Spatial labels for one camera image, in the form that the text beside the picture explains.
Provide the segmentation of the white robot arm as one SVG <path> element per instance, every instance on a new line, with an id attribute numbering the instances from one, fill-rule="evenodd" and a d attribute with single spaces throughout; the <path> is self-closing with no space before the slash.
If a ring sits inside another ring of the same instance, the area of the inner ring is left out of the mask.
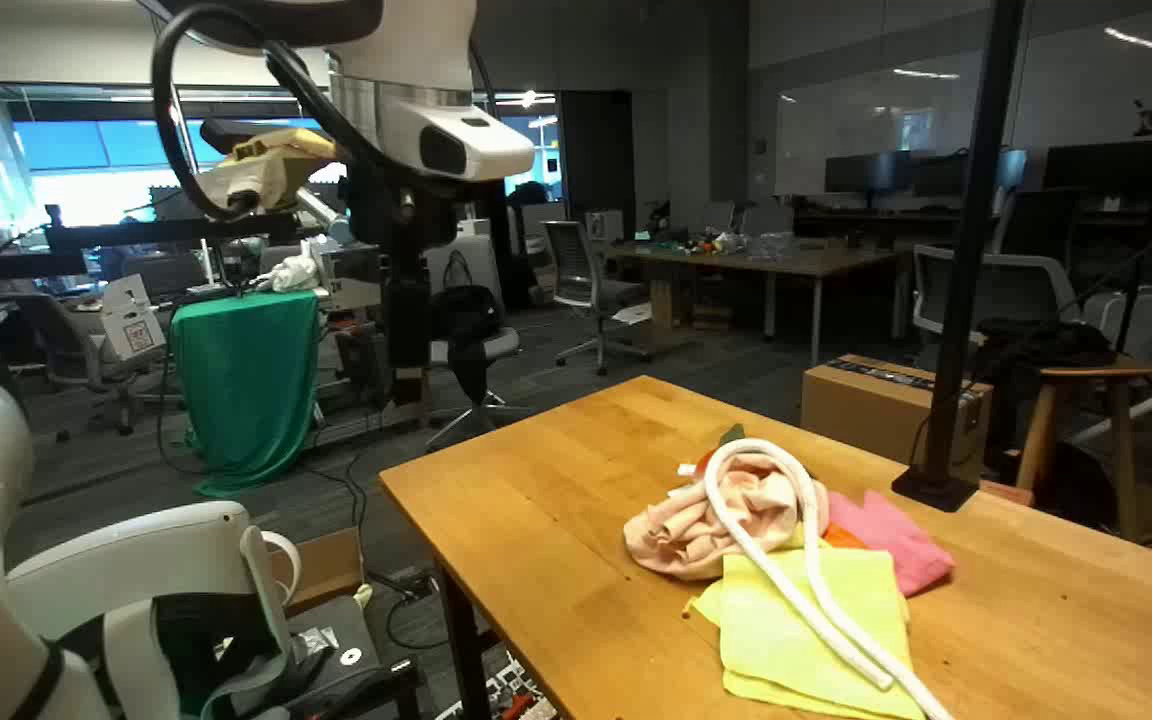
<path id="1" fill-rule="evenodd" d="M 202 35 L 259 50 L 268 74 L 322 123 L 349 169 L 349 217 L 441 217 L 456 192 L 538 161 L 538 145 L 473 100 L 477 0 L 140 0 L 158 133 L 190 199 L 222 225 L 243 217 L 186 161 L 177 47 Z"/>

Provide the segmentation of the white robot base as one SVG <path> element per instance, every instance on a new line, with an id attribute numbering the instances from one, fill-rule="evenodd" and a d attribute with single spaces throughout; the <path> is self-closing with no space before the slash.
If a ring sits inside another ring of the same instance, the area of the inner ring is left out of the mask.
<path id="1" fill-rule="evenodd" d="M 5 563 L 34 429 L 0 386 L 0 720 L 291 720 L 291 582 L 237 499 L 132 517 Z"/>

